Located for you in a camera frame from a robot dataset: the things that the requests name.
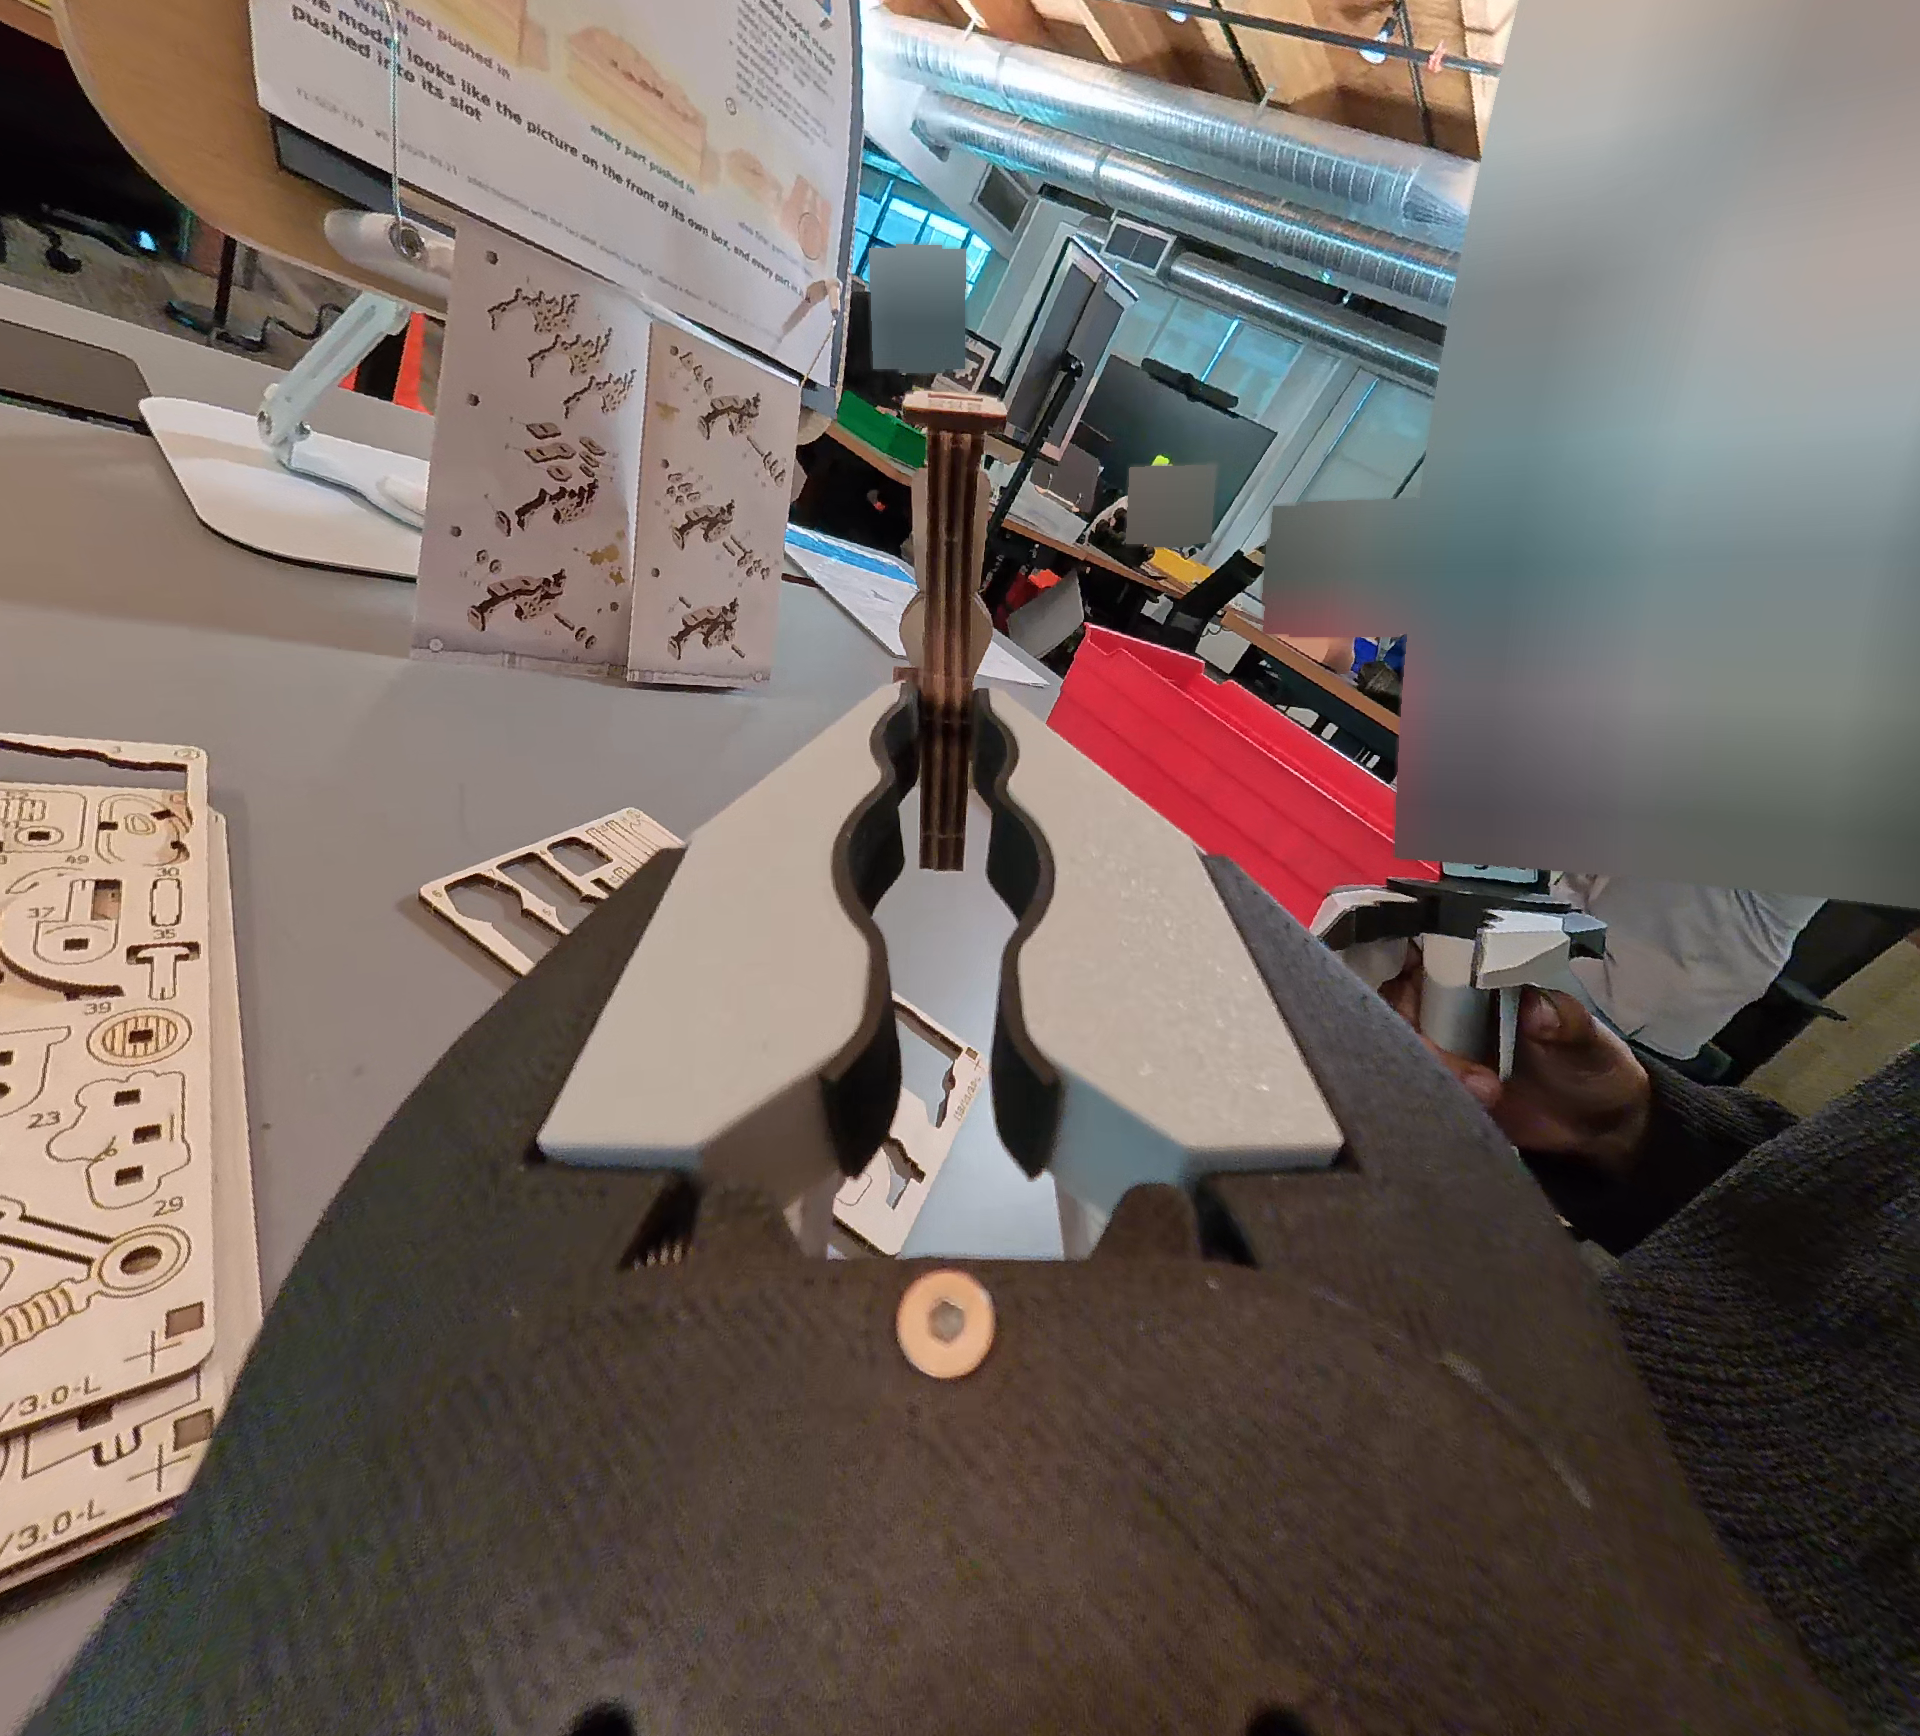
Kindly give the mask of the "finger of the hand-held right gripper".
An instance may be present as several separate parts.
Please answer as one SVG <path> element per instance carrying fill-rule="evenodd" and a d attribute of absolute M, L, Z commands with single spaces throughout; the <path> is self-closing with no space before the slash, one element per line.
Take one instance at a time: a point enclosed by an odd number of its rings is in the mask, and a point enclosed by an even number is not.
<path fill-rule="evenodd" d="M 1480 991 L 1566 988 L 1572 981 L 1572 907 L 1495 907 L 1473 935 Z"/>
<path fill-rule="evenodd" d="M 1414 940 L 1425 930 L 1422 883 L 1348 883 L 1313 911 L 1308 932 L 1345 967 L 1380 990 L 1396 980 Z"/>

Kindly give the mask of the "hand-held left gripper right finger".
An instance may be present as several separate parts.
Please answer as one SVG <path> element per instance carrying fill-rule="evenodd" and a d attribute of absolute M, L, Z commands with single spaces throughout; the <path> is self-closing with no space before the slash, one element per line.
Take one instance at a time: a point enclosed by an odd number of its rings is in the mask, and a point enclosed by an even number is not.
<path fill-rule="evenodd" d="M 1018 704 L 980 692 L 985 881 L 1016 920 L 989 1053 L 1002 1146 L 1062 1251 L 1136 1188 L 1329 1170 L 1344 1135 L 1195 842 Z"/>

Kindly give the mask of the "wooden puzzle model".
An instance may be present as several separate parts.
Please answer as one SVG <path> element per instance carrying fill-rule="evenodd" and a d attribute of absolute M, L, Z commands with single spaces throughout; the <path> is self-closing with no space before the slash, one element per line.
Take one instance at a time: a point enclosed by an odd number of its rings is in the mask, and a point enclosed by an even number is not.
<path fill-rule="evenodd" d="M 955 871 L 965 859 L 975 675 L 994 633 L 982 597 L 994 505 L 987 440 L 1004 404 L 980 394 L 914 390 L 902 417 L 923 432 L 914 484 L 915 595 L 900 639 L 918 697 L 919 863 Z"/>

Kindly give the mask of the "person's right forearm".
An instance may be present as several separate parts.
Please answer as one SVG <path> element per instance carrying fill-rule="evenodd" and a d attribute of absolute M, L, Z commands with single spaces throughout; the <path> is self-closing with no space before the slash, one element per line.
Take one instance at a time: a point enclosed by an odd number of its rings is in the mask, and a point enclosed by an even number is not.
<path fill-rule="evenodd" d="M 1802 1122 L 1765 1095 L 1694 1082 L 1657 1055 L 1638 1051 L 1636 1061 L 1647 1084 L 1645 1124 L 1618 1170 L 1572 1155 L 1536 1155 L 1530 1164 L 1554 1211 L 1613 1257 Z"/>

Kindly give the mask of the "grey desk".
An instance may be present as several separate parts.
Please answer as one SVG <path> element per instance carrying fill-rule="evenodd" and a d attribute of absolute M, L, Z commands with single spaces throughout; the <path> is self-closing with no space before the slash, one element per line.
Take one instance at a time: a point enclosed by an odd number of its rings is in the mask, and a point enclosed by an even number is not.
<path fill-rule="evenodd" d="M 423 879 L 625 805 L 692 832 L 895 672 L 805 581 L 747 693 L 407 660 L 411 607 L 216 537 L 144 436 L 3 408 L 3 730 L 207 755 L 268 1288 L 506 986 Z"/>

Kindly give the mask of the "white desk stand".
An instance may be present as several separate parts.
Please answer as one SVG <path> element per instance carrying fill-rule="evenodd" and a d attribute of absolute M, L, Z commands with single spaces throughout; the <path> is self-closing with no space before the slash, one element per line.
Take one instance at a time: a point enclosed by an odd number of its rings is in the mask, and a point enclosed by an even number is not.
<path fill-rule="evenodd" d="M 416 579 L 427 461 L 321 432 L 314 408 L 417 307 L 443 313 L 456 236 L 417 213 L 349 210 L 321 230 L 352 264 L 395 273 L 400 293 L 360 292 L 252 414 L 145 398 L 139 417 L 212 533 L 288 564 Z"/>

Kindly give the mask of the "person's right hand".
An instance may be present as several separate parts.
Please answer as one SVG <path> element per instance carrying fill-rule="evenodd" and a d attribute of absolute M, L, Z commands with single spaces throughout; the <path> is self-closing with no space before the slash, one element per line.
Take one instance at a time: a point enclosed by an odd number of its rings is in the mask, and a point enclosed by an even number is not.
<path fill-rule="evenodd" d="M 1516 1149 L 1624 1173 L 1651 1119 L 1645 1065 L 1577 996 L 1557 988 L 1524 986 L 1516 1023 L 1507 1076 L 1434 1039 L 1425 1047 Z"/>

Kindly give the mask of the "punched wooden puzzle sheet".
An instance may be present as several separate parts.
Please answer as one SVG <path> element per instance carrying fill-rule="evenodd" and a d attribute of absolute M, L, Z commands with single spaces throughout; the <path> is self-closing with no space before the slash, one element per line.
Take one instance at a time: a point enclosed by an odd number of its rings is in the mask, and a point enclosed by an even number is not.
<path fill-rule="evenodd" d="M 421 907 L 521 978 L 637 869 L 679 843 L 646 812 L 621 808 L 462 865 L 421 883 L 417 896 Z M 987 1079 L 987 1061 L 971 1042 L 904 996 L 892 1007 L 902 1043 L 900 1095 L 882 1147 L 833 1196 L 826 1239 L 833 1257 L 904 1251 Z"/>

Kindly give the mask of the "red plastic bin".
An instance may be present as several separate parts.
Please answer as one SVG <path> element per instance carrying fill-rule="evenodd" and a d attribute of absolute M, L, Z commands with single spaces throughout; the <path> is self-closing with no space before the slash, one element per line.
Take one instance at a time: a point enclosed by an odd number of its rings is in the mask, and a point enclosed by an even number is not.
<path fill-rule="evenodd" d="M 1392 788 L 1197 655 L 1088 626 L 1048 719 L 1304 923 L 1334 890 L 1442 873 L 1393 852 Z"/>

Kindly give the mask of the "long wooden table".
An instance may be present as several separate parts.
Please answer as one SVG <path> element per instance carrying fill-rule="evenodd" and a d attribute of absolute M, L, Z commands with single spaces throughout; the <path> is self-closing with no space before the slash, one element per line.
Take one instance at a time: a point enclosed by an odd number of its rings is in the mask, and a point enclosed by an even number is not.
<path fill-rule="evenodd" d="M 1334 750 L 1369 765 L 1392 780 L 1387 763 L 1398 763 L 1398 709 L 1366 693 L 1348 672 L 1320 661 L 1301 644 L 1263 632 L 1251 616 L 1229 606 L 1220 629 L 1242 641 L 1242 653 L 1227 679 L 1269 704 L 1273 709 L 1304 714 L 1315 733 Z"/>

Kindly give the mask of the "laminated paper sheet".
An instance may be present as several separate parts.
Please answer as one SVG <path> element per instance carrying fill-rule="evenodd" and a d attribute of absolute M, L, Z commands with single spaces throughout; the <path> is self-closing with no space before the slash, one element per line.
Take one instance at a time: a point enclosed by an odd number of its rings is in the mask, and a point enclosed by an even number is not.
<path fill-rule="evenodd" d="M 918 591 L 911 567 L 898 556 L 864 547 L 827 533 L 787 524 L 784 556 L 842 607 L 895 664 L 904 664 L 900 623 Z M 1036 668 L 995 629 L 975 670 L 982 681 L 1044 687 L 1048 672 Z"/>

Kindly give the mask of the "printed instruction booklet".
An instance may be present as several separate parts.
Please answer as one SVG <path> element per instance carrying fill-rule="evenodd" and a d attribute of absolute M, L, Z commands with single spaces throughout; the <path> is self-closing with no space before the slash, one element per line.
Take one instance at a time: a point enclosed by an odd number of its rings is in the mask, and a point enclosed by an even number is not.
<path fill-rule="evenodd" d="M 463 215 L 411 653 L 765 687 L 801 412 L 762 358 Z"/>

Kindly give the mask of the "black monitor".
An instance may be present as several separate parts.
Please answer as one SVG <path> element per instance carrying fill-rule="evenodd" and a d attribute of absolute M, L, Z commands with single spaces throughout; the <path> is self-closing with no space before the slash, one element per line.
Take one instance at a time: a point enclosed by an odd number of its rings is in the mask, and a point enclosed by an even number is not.
<path fill-rule="evenodd" d="M 1099 468 L 1095 503 L 1124 496 L 1131 468 L 1160 457 L 1170 468 L 1211 468 L 1210 531 L 1218 531 L 1275 440 L 1267 424 L 1221 405 L 1227 399 L 1225 390 L 1167 363 L 1109 356 L 1070 436 Z"/>

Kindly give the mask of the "stack of wooden puzzle sheets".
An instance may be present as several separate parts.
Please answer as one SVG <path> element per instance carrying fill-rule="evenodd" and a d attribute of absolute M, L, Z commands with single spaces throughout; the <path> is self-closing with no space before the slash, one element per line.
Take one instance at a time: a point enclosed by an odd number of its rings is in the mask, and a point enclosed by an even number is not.
<path fill-rule="evenodd" d="M 196 746 L 3 733 L 2 1589 L 155 1529 L 263 1319 Z"/>

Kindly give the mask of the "white paper sheet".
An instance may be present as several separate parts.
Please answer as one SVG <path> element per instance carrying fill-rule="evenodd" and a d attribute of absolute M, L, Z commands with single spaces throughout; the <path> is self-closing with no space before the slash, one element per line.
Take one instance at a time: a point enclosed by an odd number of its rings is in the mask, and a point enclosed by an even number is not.
<path fill-rule="evenodd" d="M 835 388 L 857 0 L 248 0 L 259 108 Z"/>

